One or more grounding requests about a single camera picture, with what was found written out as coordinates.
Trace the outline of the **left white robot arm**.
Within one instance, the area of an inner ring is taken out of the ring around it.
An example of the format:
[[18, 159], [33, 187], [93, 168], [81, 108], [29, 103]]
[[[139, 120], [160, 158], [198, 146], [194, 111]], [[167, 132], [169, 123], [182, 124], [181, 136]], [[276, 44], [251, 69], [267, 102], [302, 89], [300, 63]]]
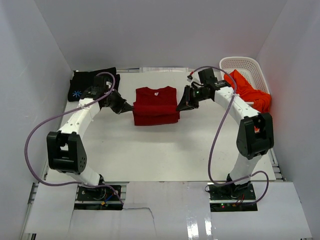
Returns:
[[115, 86], [116, 79], [111, 73], [98, 73], [93, 85], [81, 94], [71, 117], [58, 131], [51, 131], [46, 137], [50, 169], [87, 187], [90, 196], [96, 200], [105, 196], [106, 187], [103, 176], [88, 166], [82, 137], [101, 109], [109, 108], [118, 115], [133, 111], [133, 106], [122, 98]]

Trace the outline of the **red t shirt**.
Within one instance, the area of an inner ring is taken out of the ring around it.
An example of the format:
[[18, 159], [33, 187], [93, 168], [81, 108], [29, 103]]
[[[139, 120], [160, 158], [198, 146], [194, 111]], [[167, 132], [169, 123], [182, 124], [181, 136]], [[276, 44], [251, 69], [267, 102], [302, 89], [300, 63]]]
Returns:
[[180, 119], [176, 111], [177, 89], [166, 86], [159, 89], [141, 87], [135, 90], [133, 119], [135, 126], [175, 124]]

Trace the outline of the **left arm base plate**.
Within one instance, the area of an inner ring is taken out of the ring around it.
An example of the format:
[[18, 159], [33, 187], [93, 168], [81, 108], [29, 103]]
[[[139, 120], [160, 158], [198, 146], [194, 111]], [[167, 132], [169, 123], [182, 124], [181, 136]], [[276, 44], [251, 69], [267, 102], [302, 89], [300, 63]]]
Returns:
[[86, 188], [79, 186], [74, 203], [75, 210], [88, 211], [121, 211], [123, 204], [119, 201], [115, 193], [121, 197], [122, 186], [111, 185], [101, 188]]

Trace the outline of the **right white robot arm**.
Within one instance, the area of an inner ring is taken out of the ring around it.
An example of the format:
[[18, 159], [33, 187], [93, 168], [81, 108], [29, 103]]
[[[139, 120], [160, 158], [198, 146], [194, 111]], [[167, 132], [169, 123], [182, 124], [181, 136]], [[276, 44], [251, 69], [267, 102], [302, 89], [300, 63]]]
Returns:
[[231, 116], [238, 124], [238, 157], [233, 169], [224, 183], [210, 178], [216, 187], [226, 189], [226, 195], [236, 200], [243, 195], [244, 188], [249, 186], [258, 161], [274, 146], [273, 119], [268, 112], [259, 112], [237, 94], [238, 84], [234, 77], [228, 73], [230, 81], [217, 80], [214, 70], [213, 66], [195, 69], [194, 73], [198, 74], [199, 82], [193, 80], [193, 73], [188, 75], [190, 84], [184, 87], [176, 110], [194, 110], [201, 101], [212, 100], [225, 109], [223, 119]]

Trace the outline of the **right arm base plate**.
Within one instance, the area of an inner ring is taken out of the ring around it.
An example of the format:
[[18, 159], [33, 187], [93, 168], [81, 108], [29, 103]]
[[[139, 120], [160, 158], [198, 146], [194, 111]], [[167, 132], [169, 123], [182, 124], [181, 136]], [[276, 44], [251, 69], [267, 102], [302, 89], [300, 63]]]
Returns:
[[209, 205], [212, 213], [256, 212], [258, 210], [253, 184], [234, 193], [225, 188], [208, 184], [204, 190], [209, 193]]

